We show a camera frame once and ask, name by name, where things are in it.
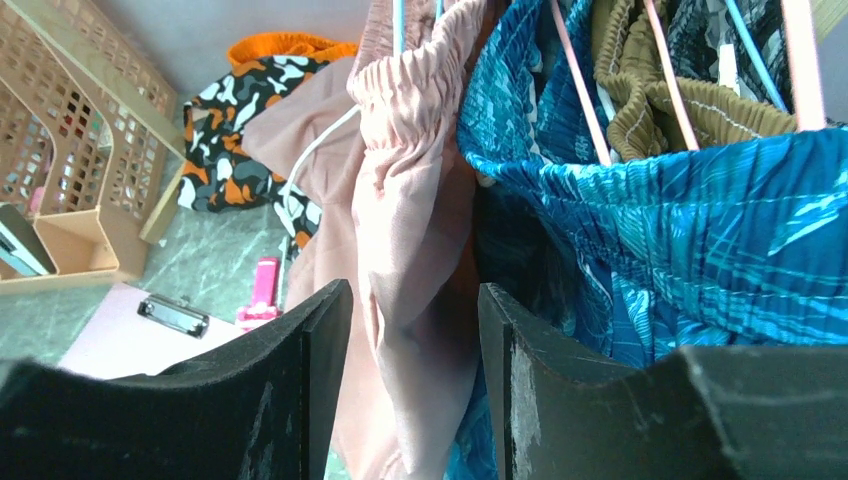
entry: blue garment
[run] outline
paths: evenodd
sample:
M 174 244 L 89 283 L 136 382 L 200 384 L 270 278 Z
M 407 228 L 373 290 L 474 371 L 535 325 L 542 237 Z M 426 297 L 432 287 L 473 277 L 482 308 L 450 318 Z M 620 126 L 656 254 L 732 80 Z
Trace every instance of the blue garment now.
M 589 4 L 575 1 L 567 19 L 584 73 L 591 72 Z M 684 344 L 848 343 L 848 131 L 594 165 L 562 55 L 535 123 L 528 115 L 533 105 L 522 92 L 533 84 L 535 26 L 546 6 L 517 0 L 507 10 L 458 121 L 460 150 L 498 182 L 486 192 L 494 201 L 478 229 L 483 280 L 510 284 L 546 258 L 546 269 L 533 273 L 560 283 L 512 281 L 507 290 L 565 334 L 640 368 Z M 546 239 L 534 238 L 538 228 L 507 223 L 522 209 Z M 514 237 L 522 234 L 524 241 Z M 521 248 L 487 250 L 497 236 Z M 501 256 L 503 265 L 488 265 Z M 461 430 L 459 450 L 486 429 L 491 434 L 480 421 Z M 474 478 L 490 478 L 486 465 L 464 458 Z

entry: pink clothespin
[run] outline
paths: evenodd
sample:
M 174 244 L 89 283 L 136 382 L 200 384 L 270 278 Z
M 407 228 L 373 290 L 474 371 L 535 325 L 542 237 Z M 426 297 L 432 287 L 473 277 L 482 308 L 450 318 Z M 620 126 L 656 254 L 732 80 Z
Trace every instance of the pink clothespin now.
M 256 266 L 256 281 L 253 284 L 253 299 L 247 307 L 241 307 L 236 314 L 236 326 L 249 332 L 280 315 L 275 303 L 277 275 L 280 271 L 280 259 L 263 257 Z

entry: storage basket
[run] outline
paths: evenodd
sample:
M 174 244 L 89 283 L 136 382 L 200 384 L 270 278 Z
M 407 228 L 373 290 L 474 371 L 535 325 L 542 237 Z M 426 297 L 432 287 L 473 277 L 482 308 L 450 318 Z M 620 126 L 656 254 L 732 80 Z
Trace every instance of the storage basket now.
M 44 18 L 72 26 L 83 50 L 106 58 L 170 122 L 173 89 L 89 0 L 22 2 L 53 9 Z M 161 135 L 39 36 L 11 0 L 0 3 L 0 62 L 0 202 L 31 219 L 56 268 L 24 277 L 0 262 L 0 293 L 139 278 L 148 248 L 139 232 L 166 156 Z

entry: clothing label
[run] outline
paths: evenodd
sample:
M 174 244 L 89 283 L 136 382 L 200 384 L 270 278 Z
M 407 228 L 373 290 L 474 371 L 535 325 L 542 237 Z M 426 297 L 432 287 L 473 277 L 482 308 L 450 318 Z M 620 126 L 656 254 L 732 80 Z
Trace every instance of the clothing label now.
M 736 50 L 733 44 L 718 47 L 718 84 L 730 88 L 739 95 L 739 71 L 736 66 Z

